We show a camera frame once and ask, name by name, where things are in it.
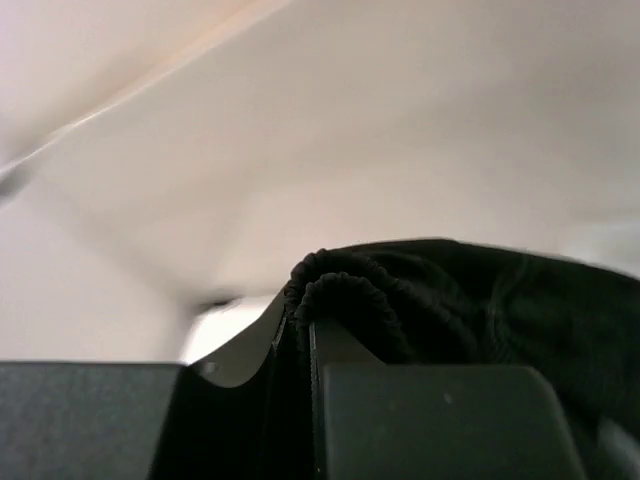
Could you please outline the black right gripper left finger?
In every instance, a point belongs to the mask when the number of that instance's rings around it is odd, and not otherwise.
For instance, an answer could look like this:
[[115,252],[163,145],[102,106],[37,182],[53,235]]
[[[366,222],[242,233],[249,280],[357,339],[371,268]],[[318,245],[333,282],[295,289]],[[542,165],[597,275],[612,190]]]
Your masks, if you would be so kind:
[[1,365],[5,479],[296,479],[276,401],[284,298],[215,312],[250,324],[180,363]]

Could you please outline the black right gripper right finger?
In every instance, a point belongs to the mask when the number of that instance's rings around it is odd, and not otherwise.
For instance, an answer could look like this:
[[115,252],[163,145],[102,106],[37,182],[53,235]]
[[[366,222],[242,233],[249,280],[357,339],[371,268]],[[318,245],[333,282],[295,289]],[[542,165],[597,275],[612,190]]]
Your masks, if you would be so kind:
[[309,331],[319,479],[581,479],[549,383],[519,366],[383,364],[334,321]]

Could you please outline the black shorts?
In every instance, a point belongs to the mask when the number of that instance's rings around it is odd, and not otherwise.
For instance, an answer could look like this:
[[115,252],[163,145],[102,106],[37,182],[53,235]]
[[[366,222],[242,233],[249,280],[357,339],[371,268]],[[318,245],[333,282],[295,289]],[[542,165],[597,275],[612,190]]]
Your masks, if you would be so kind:
[[639,282],[583,263],[445,239],[307,255],[283,291],[271,434],[286,471],[313,468],[309,327],[343,324],[391,364],[519,364],[554,387],[591,479],[621,479],[598,445],[609,419],[639,432]]

